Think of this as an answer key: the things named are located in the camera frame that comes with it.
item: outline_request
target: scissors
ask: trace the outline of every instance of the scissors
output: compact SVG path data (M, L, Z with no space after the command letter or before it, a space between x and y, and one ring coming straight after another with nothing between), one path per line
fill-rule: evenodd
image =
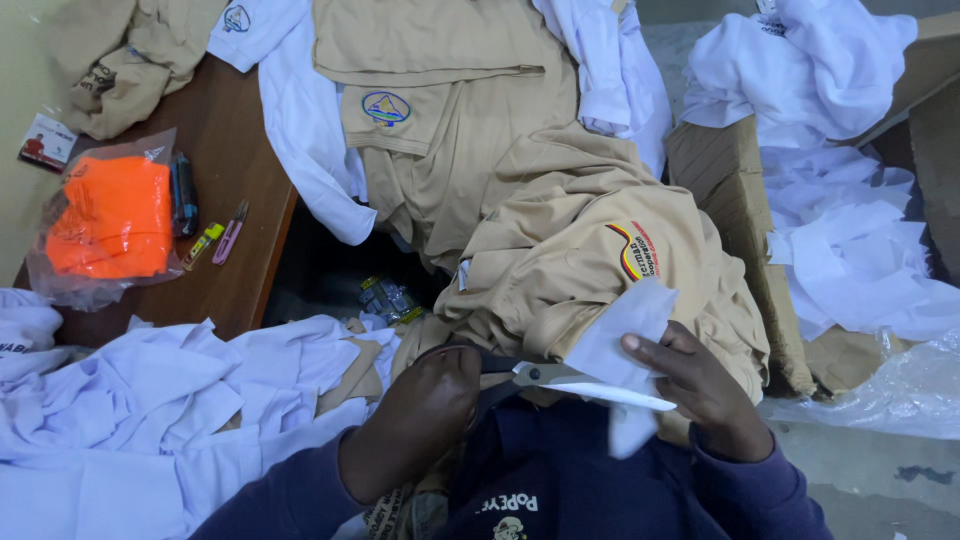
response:
M233 214L233 219L231 219L227 225L227 230L224 231L224 237L220 240L220 245L217 246L217 252L213 255L214 264L223 264L227 261L230 250L233 248L233 242L237 239L237 235L240 234L240 228L243 227L243 222L247 220L247 210L249 209L250 203L247 202L246 199L240 201L240 206L237 207L236 213Z
M480 354L481 375L502 374L504 377L508 377L507 380L480 391L476 412L478 421L507 398L515 396L527 388L537 386L587 398L624 405L643 406L654 410L672 410L677 407L658 397L603 382L564 364L537 364L513 356L498 356L469 341L451 341L434 347L420 355L417 360L444 349L462 347L470 347Z

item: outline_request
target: concrete floor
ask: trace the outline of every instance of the concrete floor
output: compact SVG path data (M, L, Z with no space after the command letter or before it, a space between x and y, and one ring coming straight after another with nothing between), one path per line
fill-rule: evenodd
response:
M916 17L960 11L960 0L863 0L874 14ZM684 110L686 57L727 13L757 12L754 0L638 2L647 46L674 116ZM809 482L838 540L960 538L960 441L771 422L787 457Z

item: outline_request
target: pink thread snips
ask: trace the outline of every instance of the pink thread snips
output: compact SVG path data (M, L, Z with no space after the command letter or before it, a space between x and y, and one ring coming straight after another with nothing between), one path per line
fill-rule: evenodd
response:
M233 214L233 219L231 219L229 225L227 225L227 230L224 231L224 237L220 239L220 245L217 246L217 253L213 256L214 264L223 264L227 261L230 250L233 248L233 242L236 241L237 235L240 234L240 228L243 227L243 222L247 220L247 211L249 209L250 203L247 202L246 199L240 202L236 213Z

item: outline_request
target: wooden desk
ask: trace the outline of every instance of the wooden desk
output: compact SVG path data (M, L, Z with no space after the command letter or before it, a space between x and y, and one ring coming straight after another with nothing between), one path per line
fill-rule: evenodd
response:
M211 221L225 226L240 201L250 201L229 259L223 266L213 264L214 245L192 272L171 282L127 289L119 303L96 313L63 308L58 343L100 347L123 334L134 314L158 326L209 317L222 339L259 328L297 191L267 140L256 70L240 73L207 55L193 82L164 97L149 119L116 142L174 127L175 149L193 165L201 232ZM177 252L182 256L195 241L178 241ZM29 287L25 268L16 286Z

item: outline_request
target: cartoon character print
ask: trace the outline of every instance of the cartoon character print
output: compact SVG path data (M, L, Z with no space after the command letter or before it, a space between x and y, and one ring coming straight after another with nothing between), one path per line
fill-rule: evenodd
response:
M513 516L507 516L493 528L493 540L526 540L523 524Z

